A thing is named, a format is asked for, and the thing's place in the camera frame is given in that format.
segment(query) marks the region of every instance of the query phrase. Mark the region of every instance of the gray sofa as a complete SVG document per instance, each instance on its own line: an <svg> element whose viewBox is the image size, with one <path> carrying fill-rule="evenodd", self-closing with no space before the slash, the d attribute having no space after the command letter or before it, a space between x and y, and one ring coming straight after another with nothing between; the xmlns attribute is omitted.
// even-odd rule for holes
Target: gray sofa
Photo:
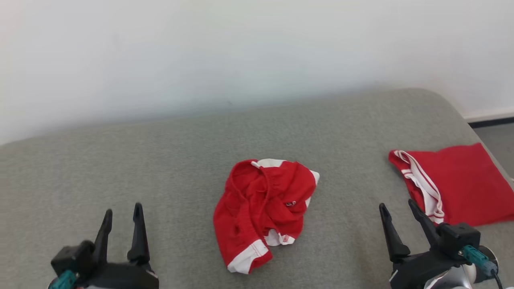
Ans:
<svg viewBox="0 0 514 289"><path fill-rule="evenodd" d="M108 259L124 261L136 202L161 288L388 288L379 203L412 253L428 249L388 152L479 141L441 96L404 89L6 144L2 288L46 288L51 258L64 245L94 240L107 208L114 212ZM230 169L249 158L299 161L321 178L302 235L273 247L274 258L247 276L226 269L212 216ZM514 284L506 274L514 272L514 224L479 230L500 258L505 287Z"/></svg>

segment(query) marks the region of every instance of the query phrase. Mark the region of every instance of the silver metal part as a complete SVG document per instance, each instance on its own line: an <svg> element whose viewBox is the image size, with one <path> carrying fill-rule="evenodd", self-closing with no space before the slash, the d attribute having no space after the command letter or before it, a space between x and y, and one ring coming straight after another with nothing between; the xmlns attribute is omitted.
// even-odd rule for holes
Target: silver metal part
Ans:
<svg viewBox="0 0 514 289"><path fill-rule="evenodd" d="M452 267L448 271L436 276L425 283L424 289L453 289L467 288L473 289L471 284L476 278L476 268L474 265Z"/></svg>

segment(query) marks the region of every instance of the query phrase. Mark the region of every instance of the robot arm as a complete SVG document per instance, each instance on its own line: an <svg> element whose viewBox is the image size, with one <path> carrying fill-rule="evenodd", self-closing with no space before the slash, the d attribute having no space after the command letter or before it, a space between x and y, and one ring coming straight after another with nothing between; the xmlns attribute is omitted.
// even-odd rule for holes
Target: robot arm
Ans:
<svg viewBox="0 0 514 289"><path fill-rule="evenodd" d="M76 289L89 286L111 289L158 289L159 279L150 267L150 251L146 237L143 207L134 208L134 235L127 263L107 262L107 242L113 224L113 212L105 213L95 242L66 246L52 259L59 276L49 289Z"/></svg>
<svg viewBox="0 0 514 289"><path fill-rule="evenodd" d="M471 289L473 283L493 278L501 288L498 262L487 247L480 246L479 231L466 223L442 223L436 228L413 200L409 200L409 206L430 244L427 252L416 255L411 255L401 242L385 204L379 206L389 259L393 262L389 280L392 289Z"/></svg>

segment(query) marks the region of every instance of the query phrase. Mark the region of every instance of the baseboard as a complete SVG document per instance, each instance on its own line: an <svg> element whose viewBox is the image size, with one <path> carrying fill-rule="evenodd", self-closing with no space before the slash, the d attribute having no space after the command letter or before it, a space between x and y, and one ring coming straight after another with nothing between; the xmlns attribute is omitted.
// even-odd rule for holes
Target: baseboard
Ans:
<svg viewBox="0 0 514 289"><path fill-rule="evenodd" d="M514 117L491 119L491 120L484 120L484 121L477 121L477 122L469 122L468 124L471 128L476 129L476 128L490 127L492 125L507 124L507 123L514 123Z"/></svg>
<svg viewBox="0 0 514 289"><path fill-rule="evenodd" d="M514 106L504 107L497 110L482 111L475 114L463 114L468 123L504 119L514 117Z"/></svg>

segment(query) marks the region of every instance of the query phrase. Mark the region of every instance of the red cloth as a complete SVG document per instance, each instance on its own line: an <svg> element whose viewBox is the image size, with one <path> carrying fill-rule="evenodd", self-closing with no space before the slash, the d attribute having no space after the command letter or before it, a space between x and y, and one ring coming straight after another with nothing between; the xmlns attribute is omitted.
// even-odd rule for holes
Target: red cloth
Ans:
<svg viewBox="0 0 514 289"><path fill-rule="evenodd" d="M237 163L213 218L227 269L249 274L272 258L267 245L292 244L302 231L318 179L317 172L298 162Z"/></svg>
<svg viewBox="0 0 514 289"><path fill-rule="evenodd" d="M514 220L514 192L481 143L438 152L395 150L389 161L436 223L480 226Z"/></svg>

